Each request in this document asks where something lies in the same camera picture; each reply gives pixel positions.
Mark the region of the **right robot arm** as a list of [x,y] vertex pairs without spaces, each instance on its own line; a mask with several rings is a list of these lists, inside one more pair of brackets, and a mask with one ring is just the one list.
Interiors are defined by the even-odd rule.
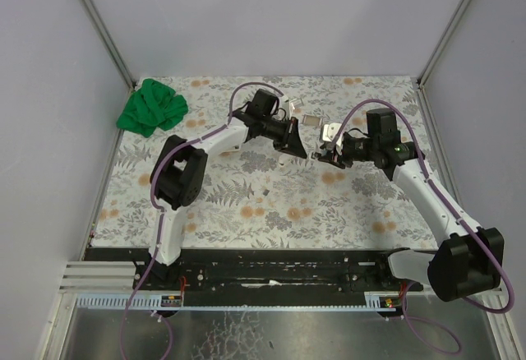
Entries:
[[430,228],[434,254],[397,250],[387,257],[390,273],[430,286],[449,302],[497,288],[501,283],[504,238],[463,212],[436,179],[416,142],[403,141],[397,113],[390,108],[367,112],[367,132],[351,136],[339,123],[321,128],[314,159],[346,169],[371,162],[414,204]]

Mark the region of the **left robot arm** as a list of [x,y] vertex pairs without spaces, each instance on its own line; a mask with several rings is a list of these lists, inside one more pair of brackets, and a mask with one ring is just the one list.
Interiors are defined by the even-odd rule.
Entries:
[[276,151],[305,159],[293,103],[279,92],[260,88],[241,108],[229,105],[227,122],[194,140],[169,137],[150,175],[150,201],[157,210],[151,258],[172,265],[181,255],[183,215],[201,192],[208,160],[257,138],[272,141]]

